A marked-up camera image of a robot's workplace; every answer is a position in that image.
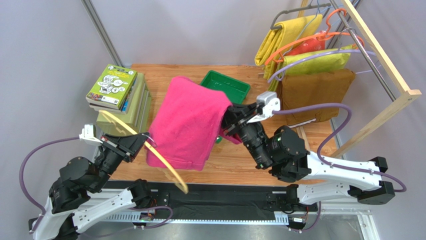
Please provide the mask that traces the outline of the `cream yellow hanger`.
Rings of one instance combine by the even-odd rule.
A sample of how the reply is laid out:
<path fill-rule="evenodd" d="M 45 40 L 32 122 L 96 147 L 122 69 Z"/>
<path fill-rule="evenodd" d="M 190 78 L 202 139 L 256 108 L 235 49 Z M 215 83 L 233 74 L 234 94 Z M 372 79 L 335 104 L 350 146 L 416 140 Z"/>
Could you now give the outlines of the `cream yellow hanger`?
<path fill-rule="evenodd" d="M 117 131 L 124 134 L 137 135 L 138 133 L 128 126 L 126 123 L 121 121 L 116 116 L 112 115 L 110 112 L 106 110 L 98 111 L 109 123 L 112 123 Z M 168 172 L 165 173 L 165 176 L 174 182 L 178 189 L 180 189 L 184 194 L 189 193 L 189 187 L 182 179 L 180 174 L 172 167 L 172 165 L 157 151 L 157 149 L 151 145 L 150 142 L 146 141 L 144 146 L 153 153 L 167 168 Z"/>

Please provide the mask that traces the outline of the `pink trousers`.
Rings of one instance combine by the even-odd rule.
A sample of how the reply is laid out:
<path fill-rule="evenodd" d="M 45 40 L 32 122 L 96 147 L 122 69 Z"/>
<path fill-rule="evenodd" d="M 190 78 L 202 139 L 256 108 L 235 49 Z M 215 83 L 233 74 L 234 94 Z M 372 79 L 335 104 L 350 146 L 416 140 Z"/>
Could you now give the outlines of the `pink trousers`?
<path fill-rule="evenodd" d="M 203 87 L 185 76 L 171 79 L 148 132 L 155 149 L 176 170 L 202 171 L 231 101 L 222 91 Z"/>

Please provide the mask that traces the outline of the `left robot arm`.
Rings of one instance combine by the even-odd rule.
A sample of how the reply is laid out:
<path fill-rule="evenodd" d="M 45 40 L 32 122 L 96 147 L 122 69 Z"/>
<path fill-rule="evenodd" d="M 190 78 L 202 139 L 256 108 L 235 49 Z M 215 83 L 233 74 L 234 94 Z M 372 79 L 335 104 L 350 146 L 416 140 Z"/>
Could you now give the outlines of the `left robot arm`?
<path fill-rule="evenodd" d="M 132 162 L 150 138 L 148 132 L 129 136 L 81 133 L 79 138 L 99 148 L 94 162 L 78 156 L 59 170 L 52 184 L 46 205 L 38 218 L 29 220 L 35 240 L 76 240 L 91 226 L 124 209 L 146 208 L 152 202 L 152 192 L 146 180 L 137 179 L 127 188 L 97 205 L 80 210 L 90 200 L 89 194 L 100 194 L 122 162 Z"/>

